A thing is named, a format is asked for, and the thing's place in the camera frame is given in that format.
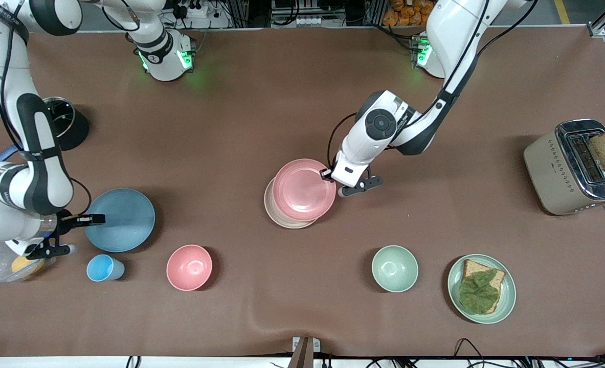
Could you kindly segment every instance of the basil leaf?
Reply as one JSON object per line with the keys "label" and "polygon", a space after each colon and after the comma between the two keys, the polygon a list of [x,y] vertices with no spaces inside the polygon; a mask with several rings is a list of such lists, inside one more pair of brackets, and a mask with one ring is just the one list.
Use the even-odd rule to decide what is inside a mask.
{"label": "basil leaf", "polygon": [[459,285],[459,303],[475,314],[485,314],[498,300],[500,293],[489,284],[497,270],[475,272],[464,278]]}

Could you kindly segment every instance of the pink plate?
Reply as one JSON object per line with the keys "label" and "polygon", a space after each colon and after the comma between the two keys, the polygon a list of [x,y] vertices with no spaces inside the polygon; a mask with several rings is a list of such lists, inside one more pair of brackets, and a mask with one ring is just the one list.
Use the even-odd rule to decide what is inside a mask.
{"label": "pink plate", "polygon": [[309,158],[284,165],[273,182],[273,197],[279,210],[297,221],[312,221],[324,215],[337,195],[337,186],[321,178],[325,168]]}
{"label": "pink plate", "polygon": [[171,285],[181,291],[195,290],[211,275],[211,257],[200,245],[185,245],[168,259],[166,276]]}

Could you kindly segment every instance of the brown table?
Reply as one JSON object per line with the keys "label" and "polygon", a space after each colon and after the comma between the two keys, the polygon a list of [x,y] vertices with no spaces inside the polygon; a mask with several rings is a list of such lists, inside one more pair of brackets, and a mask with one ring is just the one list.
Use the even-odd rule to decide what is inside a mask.
{"label": "brown table", "polygon": [[[485,355],[605,352],[605,213],[544,214],[522,161],[562,121],[605,124],[605,48],[585,28],[524,28],[496,42],[427,152],[382,154],[382,188],[337,199],[299,231],[263,209],[277,170],[324,161],[335,123],[373,91],[424,109],[440,81],[376,30],[209,33],[195,72],[170,83],[144,74],[132,48],[120,34],[31,39],[40,94],[69,98],[92,121],[64,154],[69,174],[94,196],[142,191],[158,219],[144,245],[118,254],[122,281],[86,278],[101,251],[77,230],[66,237],[77,254],[0,284],[0,356],[269,354],[304,334],[351,356],[449,355],[460,337]],[[71,208],[84,204],[76,188]],[[203,291],[166,279],[185,244],[215,260]],[[387,244],[419,261],[410,291],[372,280],[370,259]],[[472,253],[496,257],[517,283],[500,324],[470,323],[447,298],[449,266]]]}

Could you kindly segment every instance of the beige toaster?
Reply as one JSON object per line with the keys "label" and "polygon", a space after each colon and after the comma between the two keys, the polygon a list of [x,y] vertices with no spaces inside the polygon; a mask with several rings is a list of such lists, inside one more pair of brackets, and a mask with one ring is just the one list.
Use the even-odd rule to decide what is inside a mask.
{"label": "beige toaster", "polygon": [[532,184],[551,214],[605,210],[605,171],[588,147],[590,137],[603,132],[603,124],[595,120],[566,121],[525,149]]}

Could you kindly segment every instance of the black container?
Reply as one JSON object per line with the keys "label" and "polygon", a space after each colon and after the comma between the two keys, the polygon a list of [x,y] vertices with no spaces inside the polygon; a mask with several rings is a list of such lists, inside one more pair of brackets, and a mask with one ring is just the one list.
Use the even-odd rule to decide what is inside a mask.
{"label": "black container", "polygon": [[52,126],[62,151],[82,144],[89,134],[89,121],[68,100],[49,97],[43,100],[52,115]]}

